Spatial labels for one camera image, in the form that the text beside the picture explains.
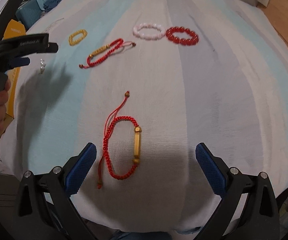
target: pearl earring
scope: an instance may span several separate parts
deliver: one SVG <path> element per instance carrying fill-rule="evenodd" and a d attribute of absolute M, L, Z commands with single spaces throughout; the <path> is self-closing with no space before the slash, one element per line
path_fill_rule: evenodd
<path fill-rule="evenodd" d="M 44 72 L 44 70 L 45 70 L 45 63 L 44 63 L 44 59 L 41 58 L 41 68 L 40 68 L 41 74 Z"/>

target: blue gripper pad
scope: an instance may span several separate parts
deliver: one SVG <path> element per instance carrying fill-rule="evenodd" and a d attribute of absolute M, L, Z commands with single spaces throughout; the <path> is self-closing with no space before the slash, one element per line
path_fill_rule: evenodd
<path fill-rule="evenodd" d="M 78 160 L 65 176 L 64 191 L 68 196 L 76 194 L 96 159 L 96 146 L 88 143 L 79 154 Z"/>
<path fill-rule="evenodd" d="M 224 198 L 226 194 L 226 178 L 210 156 L 211 153 L 208 153 L 209 151 L 207 150 L 203 144 L 198 144 L 195 149 L 196 160 L 202 168 L 214 194 Z"/>

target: gold bead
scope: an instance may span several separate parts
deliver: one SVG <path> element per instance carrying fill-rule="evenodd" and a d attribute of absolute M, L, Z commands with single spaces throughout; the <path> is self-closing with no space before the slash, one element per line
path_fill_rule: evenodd
<path fill-rule="evenodd" d="M 136 165 L 140 164 L 140 159 L 139 158 L 134 158 L 133 159 L 133 163 L 136 164 Z"/>
<path fill-rule="evenodd" d="M 142 131 L 142 128 L 141 128 L 140 126 L 135 127 L 135 128 L 134 128 L 134 131 L 135 131 L 135 132 L 141 132 L 141 131 Z"/>

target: red braided bracelet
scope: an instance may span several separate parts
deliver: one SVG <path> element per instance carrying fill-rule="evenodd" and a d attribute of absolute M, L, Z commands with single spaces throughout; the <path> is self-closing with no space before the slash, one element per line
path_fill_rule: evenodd
<path fill-rule="evenodd" d="M 173 33 L 183 33 L 186 32 L 188 35 L 190 35 L 192 38 L 191 39 L 180 39 L 176 36 L 173 35 Z M 199 38 L 198 35 L 194 32 L 191 31 L 189 28 L 184 28 L 182 27 L 171 27 L 166 31 L 166 37 L 170 40 L 173 41 L 176 44 L 182 44 L 182 45 L 187 45 L 187 46 L 191 46 L 191 45 L 196 45 L 196 43 L 198 43 Z"/>
<path fill-rule="evenodd" d="M 94 67 L 100 63 L 102 63 L 103 61 L 105 61 L 108 56 L 113 53 L 115 50 L 117 50 L 118 48 L 120 48 L 123 44 L 124 40 L 119 38 L 115 41 L 113 41 L 111 44 L 107 44 L 107 45 L 104 45 L 102 47 L 100 47 L 99 49 L 93 51 L 87 58 L 86 62 L 88 64 L 88 66 L 84 66 L 82 64 L 79 65 L 80 68 L 90 68 L 90 67 Z M 100 54 L 101 52 L 104 52 L 106 51 L 107 49 L 111 48 L 112 46 L 114 46 L 116 44 L 116 46 L 112 49 L 110 49 L 103 57 L 99 58 L 97 61 L 94 61 L 94 62 L 91 62 L 91 59 Z"/>
<path fill-rule="evenodd" d="M 124 101 L 119 105 L 118 108 L 116 108 L 106 119 L 105 122 L 105 126 L 104 126 L 104 138 L 103 138 L 103 155 L 102 158 L 100 159 L 99 162 L 99 167 L 98 167 L 98 183 L 97 183 L 97 188 L 100 189 L 103 185 L 103 181 L 102 181 L 102 167 L 103 167 L 103 159 L 105 158 L 106 164 L 107 164 L 107 168 L 108 168 L 108 172 L 110 173 L 110 175 L 115 178 L 115 179 L 127 179 L 128 177 L 130 177 L 134 172 L 136 167 L 140 164 L 140 133 L 142 132 L 141 127 L 138 125 L 138 123 L 136 122 L 136 120 L 131 117 L 131 116 L 118 116 L 116 117 L 117 113 L 119 112 L 119 110 L 124 106 L 124 104 L 126 103 L 127 99 L 129 98 L 130 93 L 129 91 L 127 91 L 125 93 L 125 98 Z M 108 121 L 111 118 L 111 116 L 113 115 L 113 120 L 111 121 L 111 123 L 108 125 Z M 134 159 L 133 159 L 133 166 L 131 167 L 131 169 L 124 175 L 117 175 L 114 173 L 113 168 L 112 168 L 112 162 L 111 159 L 109 157 L 108 154 L 108 140 L 111 137 L 112 133 L 113 133 L 113 129 L 114 126 L 117 122 L 122 121 L 122 120 L 126 120 L 126 121 L 130 121 L 133 123 L 135 129 L 135 139 L 134 139 Z"/>

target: bracelet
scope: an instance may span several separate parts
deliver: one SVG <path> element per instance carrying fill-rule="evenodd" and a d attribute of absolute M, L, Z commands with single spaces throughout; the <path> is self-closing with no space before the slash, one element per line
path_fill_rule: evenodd
<path fill-rule="evenodd" d="M 103 138 L 103 155 L 100 159 L 99 166 L 98 166 L 98 182 L 97 182 L 97 188 L 100 189 L 103 185 L 102 181 L 102 168 L 103 168 L 103 162 L 106 161 L 107 168 L 109 174 L 115 178 L 115 179 L 127 179 L 130 177 L 136 170 L 137 166 L 140 165 L 140 150 L 141 150 L 141 132 L 142 128 L 138 125 L 137 121 L 131 117 L 131 116 L 117 116 L 118 112 L 121 110 L 121 108 L 125 105 L 127 99 L 130 97 L 130 92 L 127 91 L 124 94 L 124 100 L 123 102 L 108 116 L 106 119 L 105 125 L 104 125 L 104 138 Z M 108 153 L 108 140 L 111 137 L 115 124 L 120 121 L 130 121 L 134 125 L 134 159 L 133 159 L 133 165 L 130 168 L 130 170 L 124 174 L 124 175 L 117 175 L 114 173 L 113 167 L 112 167 L 112 161 Z"/>
<path fill-rule="evenodd" d="M 142 28 L 156 29 L 160 31 L 160 33 L 156 35 L 140 34 Z M 140 25 L 135 25 L 133 27 L 133 35 L 144 40 L 159 40 L 165 36 L 165 29 L 160 24 L 141 23 Z"/>
<path fill-rule="evenodd" d="M 91 62 L 91 59 L 93 57 L 95 57 L 96 55 L 99 55 L 100 53 L 106 51 L 107 49 L 111 48 L 112 46 L 116 45 L 114 48 L 110 49 L 103 57 L 99 58 L 97 61 L 94 61 L 94 62 Z M 136 46 L 136 43 L 135 42 L 132 42 L 132 41 L 126 41 L 124 42 L 123 39 L 119 38 L 115 41 L 113 41 L 111 44 L 107 44 L 107 45 L 104 45 L 102 47 L 100 47 L 99 49 L 93 51 L 89 56 L 88 58 L 86 59 L 86 62 L 88 64 L 88 66 L 84 66 L 82 64 L 79 65 L 80 68 L 90 68 L 90 67 L 94 67 L 100 63 L 102 63 L 103 61 L 105 61 L 108 56 L 110 54 L 112 54 L 115 50 L 119 49 L 120 47 L 124 47 L 124 46 L 129 46 L 129 45 L 132 45 L 132 47 L 135 47 Z"/>
<path fill-rule="evenodd" d="M 79 37 L 78 39 L 76 39 L 75 41 L 73 41 L 73 38 L 78 35 L 78 34 L 82 34 L 81 37 Z M 86 30 L 78 30 L 77 32 L 74 32 L 72 33 L 70 36 L 69 36 L 69 44 L 71 46 L 74 46 L 76 44 L 79 44 L 81 42 L 81 40 L 83 40 L 85 37 L 87 36 L 87 31 Z"/>
<path fill-rule="evenodd" d="M 173 33 L 183 33 L 186 32 L 188 35 L 190 35 L 192 38 L 191 39 L 180 39 L 176 36 L 173 35 Z M 171 27 L 166 31 L 166 37 L 170 40 L 173 41 L 176 44 L 182 44 L 182 45 L 187 45 L 187 46 L 191 46 L 191 45 L 196 45 L 196 43 L 198 43 L 199 38 L 198 35 L 194 32 L 191 31 L 189 28 L 184 28 L 182 27 Z"/>

